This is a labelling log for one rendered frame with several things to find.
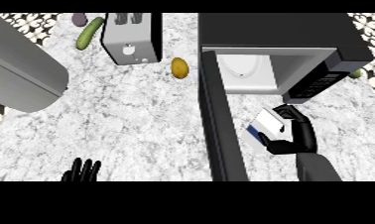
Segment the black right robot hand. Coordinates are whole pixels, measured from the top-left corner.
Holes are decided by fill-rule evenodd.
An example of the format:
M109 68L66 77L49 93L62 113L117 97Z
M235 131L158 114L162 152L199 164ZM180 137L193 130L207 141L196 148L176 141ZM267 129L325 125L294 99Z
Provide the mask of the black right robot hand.
M317 142L308 118L300 113L292 105L283 104L275 108L275 111L285 119L291 121L292 141L272 140L267 135L260 132L258 136L267 151L273 155L316 153Z

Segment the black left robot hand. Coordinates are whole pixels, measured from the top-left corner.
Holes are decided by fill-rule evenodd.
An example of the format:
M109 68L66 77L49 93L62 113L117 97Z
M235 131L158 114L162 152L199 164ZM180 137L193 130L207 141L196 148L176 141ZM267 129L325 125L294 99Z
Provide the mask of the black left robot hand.
M75 158L72 167L65 171L62 181L96 181L100 169L100 161L93 162L91 159L83 161Z

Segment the white and blue milk carton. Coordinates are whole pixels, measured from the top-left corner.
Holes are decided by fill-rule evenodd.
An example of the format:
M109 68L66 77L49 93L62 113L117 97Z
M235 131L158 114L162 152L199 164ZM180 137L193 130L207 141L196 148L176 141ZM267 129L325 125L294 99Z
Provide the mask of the white and blue milk carton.
M241 139L249 145L252 150L258 153L264 152L266 146L261 143L261 138L258 133L263 132L267 137L275 140L283 132L285 123L282 121L282 116L270 108L264 108L258 113L255 119L248 125Z

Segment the dark grey microwave door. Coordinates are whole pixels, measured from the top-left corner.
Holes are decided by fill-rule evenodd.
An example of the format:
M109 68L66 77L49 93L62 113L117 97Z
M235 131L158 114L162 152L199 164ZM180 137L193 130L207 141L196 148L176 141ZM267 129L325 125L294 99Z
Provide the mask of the dark grey microwave door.
M214 181L248 181L215 53L201 52L198 62L198 101L211 177Z

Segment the black microwave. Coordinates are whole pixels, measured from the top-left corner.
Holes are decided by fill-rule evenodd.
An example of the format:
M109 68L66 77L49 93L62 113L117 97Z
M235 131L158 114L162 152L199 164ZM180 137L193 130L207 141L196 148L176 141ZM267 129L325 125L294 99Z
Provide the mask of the black microwave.
M344 13L201 13L199 51L229 94L306 102L373 60Z

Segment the large grey rounded appliance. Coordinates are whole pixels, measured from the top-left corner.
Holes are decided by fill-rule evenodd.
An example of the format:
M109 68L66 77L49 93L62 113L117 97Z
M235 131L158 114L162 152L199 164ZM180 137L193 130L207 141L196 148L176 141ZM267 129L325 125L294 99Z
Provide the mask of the large grey rounded appliance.
M37 112L63 96L68 83L66 68L0 18L0 104Z

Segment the yellow potato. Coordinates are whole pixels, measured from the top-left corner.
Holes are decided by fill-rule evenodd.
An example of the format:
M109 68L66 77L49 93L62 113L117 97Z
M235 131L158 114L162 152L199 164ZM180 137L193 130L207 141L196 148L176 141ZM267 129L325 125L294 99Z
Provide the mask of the yellow potato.
M179 79L183 79L189 74L187 62L180 57L176 57L171 61L171 74Z

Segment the silver toaster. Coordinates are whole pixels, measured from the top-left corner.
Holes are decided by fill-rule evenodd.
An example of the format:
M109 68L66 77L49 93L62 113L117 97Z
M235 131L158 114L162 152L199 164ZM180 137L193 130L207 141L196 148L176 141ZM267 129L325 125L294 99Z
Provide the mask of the silver toaster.
M106 13L100 44L117 65L161 62L162 14Z

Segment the green cucumber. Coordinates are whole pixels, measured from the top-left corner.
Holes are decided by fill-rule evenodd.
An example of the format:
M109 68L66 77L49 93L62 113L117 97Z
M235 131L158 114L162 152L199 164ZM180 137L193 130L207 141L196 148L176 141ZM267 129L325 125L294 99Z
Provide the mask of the green cucumber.
M77 39L77 49L83 51L91 42L94 33L103 23L103 17L96 17L89 25L86 26L84 30L81 31L81 34Z

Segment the purple eggplant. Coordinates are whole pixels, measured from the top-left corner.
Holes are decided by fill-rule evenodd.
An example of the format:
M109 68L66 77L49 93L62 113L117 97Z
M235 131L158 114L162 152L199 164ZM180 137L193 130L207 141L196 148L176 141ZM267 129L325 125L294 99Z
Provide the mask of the purple eggplant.
M77 27L83 27L89 22L87 15L84 13L75 13L72 16L72 23Z

